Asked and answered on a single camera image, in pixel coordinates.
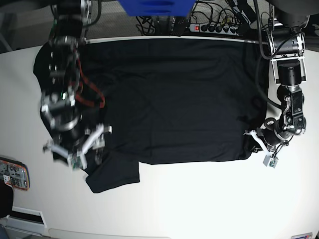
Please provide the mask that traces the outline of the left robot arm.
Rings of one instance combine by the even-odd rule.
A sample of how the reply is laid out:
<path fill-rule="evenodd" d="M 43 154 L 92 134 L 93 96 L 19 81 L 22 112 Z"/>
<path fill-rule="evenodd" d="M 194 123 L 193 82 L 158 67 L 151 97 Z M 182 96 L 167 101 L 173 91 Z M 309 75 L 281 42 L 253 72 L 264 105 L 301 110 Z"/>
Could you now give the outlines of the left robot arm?
<path fill-rule="evenodd" d="M 259 85 L 260 71 L 255 73 L 255 84 L 263 99 L 281 110 L 279 119 L 267 118 L 264 128 L 246 132 L 258 143 L 257 151 L 264 151 L 264 165 L 275 168 L 282 147 L 288 146 L 294 136 L 306 130 L 303 113 L 304 94 L 300 87 L 306 81 L 304 52 L 306 49 L 306 28 L 311 15 L 318 14 L 317 0 L 271 0 L 269 1 L 269 20 L 266 35 L 269 55 L 265 54 L 262 38 L 261 14 L 257 1 L 254 1 L 257 16 L 258 40 L 262 59 L 271 63 L 275 83 L 278 85 L 277 104 L 270 100 Z"/>

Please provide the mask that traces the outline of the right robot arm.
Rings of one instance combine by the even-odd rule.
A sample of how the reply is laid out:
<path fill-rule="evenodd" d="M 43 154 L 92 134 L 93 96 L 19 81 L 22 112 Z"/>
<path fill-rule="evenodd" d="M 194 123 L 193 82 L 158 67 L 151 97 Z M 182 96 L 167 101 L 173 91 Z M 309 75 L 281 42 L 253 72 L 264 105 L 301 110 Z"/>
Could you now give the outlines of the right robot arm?
<path fill-rule="evenodd" d="M 88 153 L 93 154 L 96 164 L 101 163 L 104 135 L 112 132 L 99 118 L 106 107 L 105 96 L 84 74 L 80 59 L 88 28 L 96 23 L 91 18 L 93 5 L 102 11 L 100 1 L 50 3 L 54 18 L 48 40 L 51 52 L 40 100 L 40 114 L 52 133 L 43 151 L 82 170 L 88 166 Z"/>

